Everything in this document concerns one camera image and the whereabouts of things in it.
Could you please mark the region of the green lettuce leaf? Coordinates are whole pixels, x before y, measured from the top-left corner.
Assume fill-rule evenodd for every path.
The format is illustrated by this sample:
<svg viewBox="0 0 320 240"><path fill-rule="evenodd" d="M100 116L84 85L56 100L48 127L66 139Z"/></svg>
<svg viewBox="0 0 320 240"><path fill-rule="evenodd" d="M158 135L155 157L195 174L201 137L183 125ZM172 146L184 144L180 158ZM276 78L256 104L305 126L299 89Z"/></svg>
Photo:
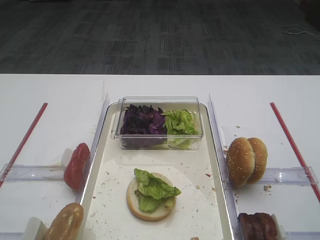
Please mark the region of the green lettuce leaf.
<svg viewBox="0 0 320 240"><path fill-rule="evenodd" d="M144 213L155 212L160 205L165 209L172 209L175 205L176 196L182 192L175 186L170 185L162 178L146 170L134 169L137 187L134 194L138 198L138 208Z"/></svg>

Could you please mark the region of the green lettuce in container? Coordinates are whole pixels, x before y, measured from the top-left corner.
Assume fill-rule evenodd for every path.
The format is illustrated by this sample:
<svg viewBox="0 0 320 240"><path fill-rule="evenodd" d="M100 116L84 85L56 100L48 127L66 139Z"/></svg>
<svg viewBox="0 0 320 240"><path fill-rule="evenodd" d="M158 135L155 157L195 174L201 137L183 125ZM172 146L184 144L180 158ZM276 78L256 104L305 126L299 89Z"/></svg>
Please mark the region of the green lettuce in container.
<svg viewBox="0 0 320 240"><path fill-rule="evenodd" d="M164 125L168 135L197 135L196 115L186 109L167 110ZM167 144L176 149L190 149L195 139L169 138Z"/></svg>

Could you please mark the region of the brown meat patties stack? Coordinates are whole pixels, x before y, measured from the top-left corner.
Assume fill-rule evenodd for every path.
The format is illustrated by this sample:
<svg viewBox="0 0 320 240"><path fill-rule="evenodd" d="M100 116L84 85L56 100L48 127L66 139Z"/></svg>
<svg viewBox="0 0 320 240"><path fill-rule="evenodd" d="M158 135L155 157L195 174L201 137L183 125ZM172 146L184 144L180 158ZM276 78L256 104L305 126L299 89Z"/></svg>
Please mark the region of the brown meat patties stack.
<svg viewBox="0 0 320 240"><path fill-rule="evenodd" d="M244 240L277 240L278 229L274 218L268 213L240 213L238 215Z"/></svg>

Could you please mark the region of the white block behind patties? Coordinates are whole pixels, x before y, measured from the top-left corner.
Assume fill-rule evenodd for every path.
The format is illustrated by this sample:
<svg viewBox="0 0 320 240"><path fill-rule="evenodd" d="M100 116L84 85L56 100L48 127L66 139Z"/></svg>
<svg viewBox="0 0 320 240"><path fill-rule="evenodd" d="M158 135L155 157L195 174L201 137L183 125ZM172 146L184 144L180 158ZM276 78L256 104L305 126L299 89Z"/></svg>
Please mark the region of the white block behind patties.
<svg viewBox="0 0 320 240"><path fill-rule="evenodd" d="M278 221L277 216L275 214L272 214L271 217L272 217L273 221L275 222L276 229L277 229L276 239L277 240L286 240L287 235L286 235L286 232L285 232L283 225L279 224L279 221Z"/></svg>

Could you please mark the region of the clear plastic salad container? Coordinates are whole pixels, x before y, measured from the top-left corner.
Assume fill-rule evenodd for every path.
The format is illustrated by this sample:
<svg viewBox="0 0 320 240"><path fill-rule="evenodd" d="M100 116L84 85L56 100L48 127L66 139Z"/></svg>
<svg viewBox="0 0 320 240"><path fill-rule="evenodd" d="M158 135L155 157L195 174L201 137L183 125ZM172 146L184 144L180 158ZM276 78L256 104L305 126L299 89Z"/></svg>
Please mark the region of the clear plastic salad container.
<svg viewBox="0 0 320 240"><path fill-rule="evenodd" d="M195 96L119 99L111 137L128 150L195 150L204 136Z"/></svg>

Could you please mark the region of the purple cabbage leaves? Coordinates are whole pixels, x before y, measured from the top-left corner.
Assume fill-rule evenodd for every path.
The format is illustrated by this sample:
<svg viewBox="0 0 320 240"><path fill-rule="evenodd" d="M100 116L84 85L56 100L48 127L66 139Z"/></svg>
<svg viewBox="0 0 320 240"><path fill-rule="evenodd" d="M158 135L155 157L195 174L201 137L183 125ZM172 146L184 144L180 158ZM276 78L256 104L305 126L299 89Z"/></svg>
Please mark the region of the purple cabbage leaves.
<svg viewBox="0 0 320 240"><path fill-rule="evenodd" d="M166 135L165 116L161 108L154 109L151 105L133 105L126 108L122 135ZM125 138L122 140L124 148L148 149L165 143L164 138Z"/></svg>

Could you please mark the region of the left long clear divider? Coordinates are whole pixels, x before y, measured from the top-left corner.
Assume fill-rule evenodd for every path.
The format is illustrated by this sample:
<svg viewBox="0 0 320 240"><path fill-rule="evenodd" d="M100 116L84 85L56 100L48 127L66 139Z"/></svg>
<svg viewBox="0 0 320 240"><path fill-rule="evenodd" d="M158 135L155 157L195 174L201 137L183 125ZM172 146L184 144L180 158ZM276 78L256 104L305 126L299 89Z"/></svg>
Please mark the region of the left long clear divider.
<svg viewBox="0 0 320 240"><path fill-rule="evenodd" d="M80 190L78 191L77 195L76 195L76 199L75 202L82 205L84 202L84 194L85 194L85 190L87 188L88 182L89 182L89 178L90 178L90 174L93 168L93 164L94 164L94 158L96 155L96 151L98 148L98 144L99 144L99 140L101 137L101 133L102 133L102 129L104 126L104 122L105 122L105 118L106 118L106 114L107 114L107 110L110 104L110 100L109 100L109 95L108 93L106 93L105 96L105 100L104 103L102 105L102 109L101 109L101 114L99 117L99 121L96 127L96 131L94 134L94 138L93 138L93 142L90 148L90 154L89 154L89 158L85 164L83 173L83 180L82 180L82 185L80 187Z"/></svg>

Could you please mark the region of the long clear divider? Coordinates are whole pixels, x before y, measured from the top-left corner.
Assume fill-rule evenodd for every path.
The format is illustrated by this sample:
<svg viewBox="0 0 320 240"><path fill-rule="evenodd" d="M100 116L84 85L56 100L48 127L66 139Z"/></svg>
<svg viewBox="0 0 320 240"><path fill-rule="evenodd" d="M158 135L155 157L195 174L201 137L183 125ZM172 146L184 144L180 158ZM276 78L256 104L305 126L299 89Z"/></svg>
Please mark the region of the long clear divider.
<svg viewBox="0 0 320 240"><path fill-rule="evenodd" d="M213 141L215 146L215 152L217 157L217 164L219 169L220 181L222 184L224 201L227 209L229 221L232 224L238 224L238 212L235 204L234 193L231 183L229 182L229 172L225 160L225 153L221 142L220 127L218 119L216 117L216 110L211 95L208 95L207 106L209 111L209 119L211 125L211 131L213 135Z"/></svg>
<svg viewBox="0 0 320 240"><path fill-rule="evenodd" d="M102 133L102 129L104 126L104 122L105 122L105 118L106 118L106 114L107 114L107 110L110 104L110 100L109 100L109 95L108 93L106 93L105 96L105 100L104 103L102 105L102 109L101 109L101 114L99 117L99 121L96 127L96 131L94 134L94 138L93 138L93 142L90 148L90 154L89 154L89 158L85 164L83 173L83 180L82 180L82 185L80 187L80 190L78 191L77 195L76 195L76 199L75 202L82 205L84 202L84 194L85 194L85 190L87 188L88 182L89 182L89 178L90 178L90 174L93 168L93 164L94 164L94 158L96 155L96 151L98 148L98 144L99 144L99 140L101 137L101 133Z"/></svg>

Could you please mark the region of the sesame bun top, front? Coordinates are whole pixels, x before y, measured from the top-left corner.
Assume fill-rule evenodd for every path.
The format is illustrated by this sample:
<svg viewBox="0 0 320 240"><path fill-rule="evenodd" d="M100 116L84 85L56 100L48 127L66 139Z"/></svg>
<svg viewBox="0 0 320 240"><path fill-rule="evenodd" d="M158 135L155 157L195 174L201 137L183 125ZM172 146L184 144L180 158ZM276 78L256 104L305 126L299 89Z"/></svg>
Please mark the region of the sesame bun top, front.
<svg viewBox="0 0 320 240"><path fill-rule="evenodd" d="M226 154L226 164L233 186L244 186L255 168L253 147L246 138L238 137L232 141Z"/></svg>

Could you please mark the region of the sesame bun ,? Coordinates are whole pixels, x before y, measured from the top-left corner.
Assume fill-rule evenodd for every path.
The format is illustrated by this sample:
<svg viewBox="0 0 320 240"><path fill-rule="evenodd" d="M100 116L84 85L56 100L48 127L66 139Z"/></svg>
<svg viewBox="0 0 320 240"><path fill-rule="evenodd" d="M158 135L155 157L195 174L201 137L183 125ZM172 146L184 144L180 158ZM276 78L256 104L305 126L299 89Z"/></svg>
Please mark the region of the sesame bun ,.
<svg viewBox="0 0 320 240"><path fill-rule="evenodd" d="M247 180L247 184L255 184L262 179L266 171L268 151L267 147L262 140L256 137L247 139L252 146L254 153L254 170L250 178Z"/></svg>
<svg viewBox="0 0 320 240"><path fill-rule="evenodd" d="M244 186L255 168L253 147L246 138L238 137L232 141L226 154L226 164L233 186Z"/></svg>

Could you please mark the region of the bottom bun half on tray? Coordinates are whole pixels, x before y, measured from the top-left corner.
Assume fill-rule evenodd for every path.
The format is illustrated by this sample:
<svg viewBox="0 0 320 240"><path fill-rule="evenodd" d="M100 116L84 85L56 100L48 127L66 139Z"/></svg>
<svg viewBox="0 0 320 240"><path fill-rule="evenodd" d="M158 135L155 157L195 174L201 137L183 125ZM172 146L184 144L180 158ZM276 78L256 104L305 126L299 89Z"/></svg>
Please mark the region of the bottom bun half on tray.
<svg viewBox="0 0 320 240"><path fill-rule="evenodd" d="M139 208L139 198L138 194L135 194L135 191L138 190L138 181L137 178L134 177L132 181L129 183L127 191L126 191L126 202L129 210L133 215L137 218L145 220L145 221L158 221L166 218L170 215L174 207L176 206L176 196L173 196L173 205L166 206L165 200L161 200L160 204L153 212L144 212Z"/></svg>

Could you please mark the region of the white metal tray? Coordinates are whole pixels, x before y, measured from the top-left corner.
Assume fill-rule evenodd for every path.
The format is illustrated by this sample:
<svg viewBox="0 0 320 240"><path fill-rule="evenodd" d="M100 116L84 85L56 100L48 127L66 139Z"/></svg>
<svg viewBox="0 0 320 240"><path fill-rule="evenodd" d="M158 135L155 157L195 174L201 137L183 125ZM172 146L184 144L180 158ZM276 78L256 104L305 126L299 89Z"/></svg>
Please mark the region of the white metal tray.
<svg viewBox="0 0 320 240"><path fill-rule="evenodd" d="M128 150L111 137L118 111L106 112L88 188L83 193L85 220L80 240L229 240L227 209L208 111L200 106L204 137L196 150ZM172 213L159 221L131 214L126 201L134 169L166 176L181 194Z"/></svg>

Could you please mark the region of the sesame bun top, rear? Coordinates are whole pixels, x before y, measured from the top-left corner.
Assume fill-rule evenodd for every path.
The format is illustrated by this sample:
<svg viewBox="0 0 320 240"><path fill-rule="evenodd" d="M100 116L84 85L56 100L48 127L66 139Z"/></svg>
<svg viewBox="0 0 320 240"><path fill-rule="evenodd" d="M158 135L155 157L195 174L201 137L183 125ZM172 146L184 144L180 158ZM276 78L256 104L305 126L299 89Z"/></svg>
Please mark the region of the sesame bun top, rear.
<svg viewBox="0 0 320 240"><path fill-rule="evenodd" d="M247 184L255 184L262 179L266 171L268 151L267 147L262 140L256 137L247 139L252 146L254 153L254 170L250 178L247 180Z"/></svg>

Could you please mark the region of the right red strip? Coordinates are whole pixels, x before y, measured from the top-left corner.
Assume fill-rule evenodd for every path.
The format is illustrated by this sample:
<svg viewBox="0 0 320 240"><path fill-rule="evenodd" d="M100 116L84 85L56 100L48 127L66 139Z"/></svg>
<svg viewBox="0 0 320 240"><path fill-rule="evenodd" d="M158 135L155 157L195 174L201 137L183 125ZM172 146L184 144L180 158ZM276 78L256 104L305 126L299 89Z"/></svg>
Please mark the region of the right red strip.
<svg viewBox="0 0 320 240"><path fill-rule="evenodd" d="M320 189L318 187L318 184L316 183L316 178L313 176L313 174L311 173L311 168L307 166L298 146L296 145L289 129L287 128L287 125L284 121L284 119L282 118L276 104L274 102L271 102L270 103L270 106L282 128L282 130L284 131L287 139L288 139L288 142L290 143L290 146L292 148L292 150L294 151L299 163L300 163L300 166L303 168L304 172L305 172L305 175L307 176L308 180L309 180L309 183L312 187L312 190L317 198L318 201L320 201Z"/></svg>

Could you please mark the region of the toasted bun bottom, left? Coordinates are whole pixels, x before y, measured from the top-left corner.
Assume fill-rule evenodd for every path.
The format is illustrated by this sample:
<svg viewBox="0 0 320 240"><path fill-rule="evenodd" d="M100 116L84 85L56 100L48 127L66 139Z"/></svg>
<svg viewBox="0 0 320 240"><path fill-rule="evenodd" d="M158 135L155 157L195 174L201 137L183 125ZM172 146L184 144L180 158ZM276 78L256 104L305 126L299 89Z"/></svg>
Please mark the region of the toasted bun bottom, left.
<svg viewBox="0 0 320 240"><path fill-rule="evenodd" d="M67 204L52 221L45 240L75 240L84 218L84 209L79 203Z"/></svg>

